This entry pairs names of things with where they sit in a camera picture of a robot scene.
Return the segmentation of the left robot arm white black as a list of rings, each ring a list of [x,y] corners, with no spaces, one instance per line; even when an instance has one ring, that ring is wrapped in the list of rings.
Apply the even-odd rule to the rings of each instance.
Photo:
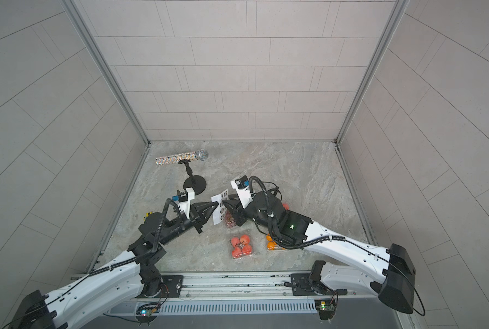
[[[116,305],[138,296],[165,292],[155,266],[164,245],[208,222],[218,202],[186,202],[185,211],[168,199],[162,212],[147,214],[140,237],[97,270],[49,293],[35,290],[23,298],[6,328],[81,328]]]

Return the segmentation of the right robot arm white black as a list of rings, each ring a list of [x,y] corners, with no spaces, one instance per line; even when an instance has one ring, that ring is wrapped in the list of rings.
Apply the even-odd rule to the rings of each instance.
[[[238,226],[252,221],[272,242],[286,250],[307,249],[354,267],[369,278],[368,288],[395,311],[416,312],[416,269],[407,250],[397,244],[385,248],[362,243],[322,226],[308,216],[288,210],[279,188],[267,189],[257,176],[231,181],[235,194],[224,205]]]

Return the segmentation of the white sticker sheet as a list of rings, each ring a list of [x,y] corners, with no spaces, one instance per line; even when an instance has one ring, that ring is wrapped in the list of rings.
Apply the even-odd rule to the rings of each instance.
[[[211,197],[212,202],[218,202],[218,206],[212,214],[213,224],[216,226],[222,223],[225,219],[227,209],[223,204],[223,201],[227,200],[229,196],[228,190],[225,189],[222,193],[214,195]]]

